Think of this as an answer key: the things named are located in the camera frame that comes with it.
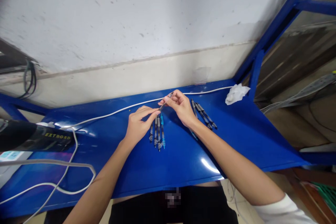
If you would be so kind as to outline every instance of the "hand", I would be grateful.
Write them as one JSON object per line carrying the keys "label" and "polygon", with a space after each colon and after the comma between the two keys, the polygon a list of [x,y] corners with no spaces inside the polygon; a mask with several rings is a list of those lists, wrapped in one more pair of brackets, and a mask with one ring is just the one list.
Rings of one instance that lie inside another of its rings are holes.
{"label": "hand", "polygon": [[189,98],[180,90],[176,89],[171,98],[165,96],[158,104],[162,105],[165,102],[167,103],[167,106],[172,107],[175,110],[184,126],[190,128],[192,124],[198,121],[190,105]]}
{"label": "hand", "polygon": [[[157,117],[160,113],[161,112],[158,108],[156,109],[142,106],[138,108],[135,113],[130,114],[128,117],[128,127],[124,141],[135,146],[146,135],[146,132],[151,127],[155,117]],[[151,115],[146,122],[141,120],[149,114]]]}

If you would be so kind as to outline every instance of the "green crate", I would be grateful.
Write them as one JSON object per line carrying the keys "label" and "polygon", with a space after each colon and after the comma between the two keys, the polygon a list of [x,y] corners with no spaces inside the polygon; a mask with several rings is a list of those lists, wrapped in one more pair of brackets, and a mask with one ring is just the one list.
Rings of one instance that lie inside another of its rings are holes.
{"label": "green crate", "polygon": [[336,214],[336,187],[331,187],[319,183],[313,183],[318,189],[318,193],[325,200],[329,208]]}

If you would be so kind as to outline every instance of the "ballpoint pen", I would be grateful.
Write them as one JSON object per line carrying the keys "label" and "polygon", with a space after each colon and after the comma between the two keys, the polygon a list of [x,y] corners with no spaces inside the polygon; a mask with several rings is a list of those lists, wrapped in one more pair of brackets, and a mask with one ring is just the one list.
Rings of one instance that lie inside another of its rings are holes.
{"label": "ballpoint pen", "polygon": [[151,128],[150,132],[149,132],[149,142],[150,143],[152,143],[152,141],[153,141],[153,123],[150,125],[150,128]]}
{"label": "ballpoint pen", "polygon": [[208,114],[205,112],[205,110],[202,108],[202,106],[201,106],[199,103],[196,103],[196,104],[199,106],[199,108],[201,109],[201,111],[203,112],[203,114],[208,118],[208,120],[209,120],[209,122],[212,124],[212,126],[213,126],[216,130],[218,130],[217,125],[211,120],[210,116],[208,116]]}
{"label": "ballpoint pen", "polygon": [[192,109],[194,110],[194,114],[195,114],[195,116],[196,116],[196,118],[198,118],[198,116],[197,116],[197,112],[196,112],[196,108],[195,108],[195,102],[194,102],[194,100],[191,98],[191,105],[192,105]]}
{"label": "ballpoint pen", "polygon": [[192,134],[192,136],[196,139],[196,141],[198,141],[198,138],[197,138],[197,136],[195,135],[195,133],[194,132],[192,132],[192,130],[191,129],[189,129],[190,130],[190,133]]}
{"label": "ballpoint pen", "polygon": [[162,134],[162,146],[163,146],[163,149],[166,148],[166,141],[165,141],[165,133],[163,132],[163,116],[162,116],[162,113],[161,113],[161,134]]}
{"label": "ballpoint pen", "polygon": [[162,144],[161,144],[161,134],[160,134],[160,128],[161,128],[161,126],[160,126],[160,117],[159,117],[159,115],[157,116],[157,148],[158,148],[158,150],[160,151],[161,150],[161,146],[162,146]]}
{"label": "ballpoint pen", "polygon": [[[169,98],[172,97],[173,92],[171,92],[169,95],[167,95]],[[161,107],[159,108],[159,111],[161,111],[163,109],[163,107],[166,105],[166,102],[164,102]]]}
{"label": "ballpoint pen", "polygon": [[201,117],[202,117],[203,120],[205,121],[207,127],[208,127],[209,129],[213,130],[211,124],[209,123],[208,119],[204,116],[202,110],[199,108],[199,106],[197,105],[197,103],[195,103],[195,106],[196,106],[196,108],[197,108],[199,114],[201,115]]}
{"label": "ballpoint pen", "polygon": [[155,117],[155,120],[154,120],[154,147],[156,148],[156,145],[158,144],[158,129],[157,129],[157,125],[158,125],[158,118]]}

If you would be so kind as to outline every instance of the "white tissue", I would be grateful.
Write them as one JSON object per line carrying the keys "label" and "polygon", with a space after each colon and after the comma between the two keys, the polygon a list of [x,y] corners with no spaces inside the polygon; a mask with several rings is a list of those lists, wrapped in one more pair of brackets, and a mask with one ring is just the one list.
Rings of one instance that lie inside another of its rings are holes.
{"label": "white tissue", "polygon": [[232,103],[242,100],[249,90],[250,90],[249,87],[242,86],[241,83],[239,83],[238,85],[235,84],[230,89],[230,92],[227,94],[225,103],[227,105],[231,105]]}

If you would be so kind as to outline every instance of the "white sleeve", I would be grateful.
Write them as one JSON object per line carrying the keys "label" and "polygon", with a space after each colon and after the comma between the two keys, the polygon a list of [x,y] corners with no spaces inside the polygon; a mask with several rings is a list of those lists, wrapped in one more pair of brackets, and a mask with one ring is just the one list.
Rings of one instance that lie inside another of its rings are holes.
{"label": "white sleeve", "polygon": [[299,209],[296,204],[288,197],[279,202],[264,205],[253,206],[265,223],[315,223],[305,213]]}

